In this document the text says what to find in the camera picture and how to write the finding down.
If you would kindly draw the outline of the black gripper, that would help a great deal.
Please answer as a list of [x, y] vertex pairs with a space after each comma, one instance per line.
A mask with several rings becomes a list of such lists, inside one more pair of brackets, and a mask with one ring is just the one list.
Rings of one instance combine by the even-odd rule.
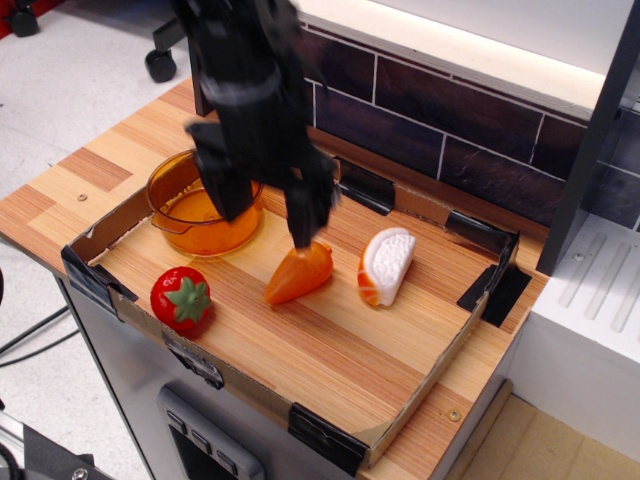
[[306, 81], [270, 74], [258, 82], [202, 79], [217, 123], [186, 127], [207, 195], [234, 222], [253, 203], [251, 181], [284, 191], [287, 225], [296, 250], [311, 246], [340, 198], [335, 164], [311, 143]]

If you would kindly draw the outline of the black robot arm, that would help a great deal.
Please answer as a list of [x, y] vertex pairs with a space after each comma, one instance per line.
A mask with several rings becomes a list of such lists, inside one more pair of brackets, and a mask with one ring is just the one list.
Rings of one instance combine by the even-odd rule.
[[193, 123], [203, 186], [233, 222], [259, 182], [281, 190], [294, 246], [305, 249], [328, 223], [334, 163], [311, 143], [300, 23], [289, 1], [175, 1], [174, 13], [200, 68], [216, 123]]

